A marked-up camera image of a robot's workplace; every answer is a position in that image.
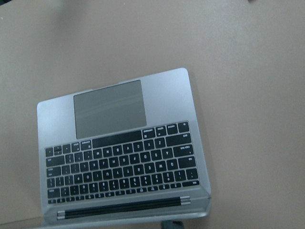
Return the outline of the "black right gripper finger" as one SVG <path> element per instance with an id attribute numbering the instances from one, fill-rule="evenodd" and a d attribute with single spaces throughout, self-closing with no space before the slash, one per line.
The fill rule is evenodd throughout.
<path id="1" fill-rule="evenodd" d="M 161 229 L 184 229 L 184 225 L 181 221 L 162 221 Z"/>

